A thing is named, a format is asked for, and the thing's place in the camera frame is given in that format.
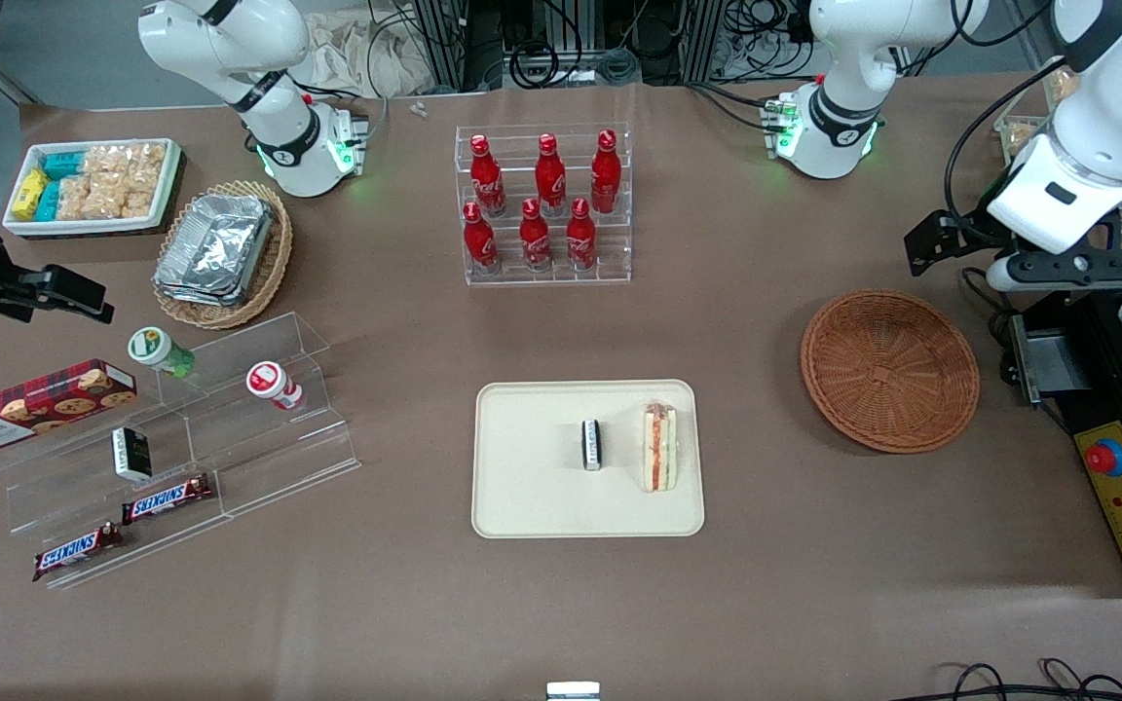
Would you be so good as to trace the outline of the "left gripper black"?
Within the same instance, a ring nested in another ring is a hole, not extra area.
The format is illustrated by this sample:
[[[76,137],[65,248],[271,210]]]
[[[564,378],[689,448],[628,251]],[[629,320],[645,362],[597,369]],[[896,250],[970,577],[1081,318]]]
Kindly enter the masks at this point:
[[[947,212],[932,212],[905,234],[905,253],[912,277],[921,277],[935,262],[956,256],[972,256],[980,251],[993,251],[996,259],[1010,256],[1010,230],[997,222],[987,207],[972,209],[960,218],[960,223],[958,227]]]

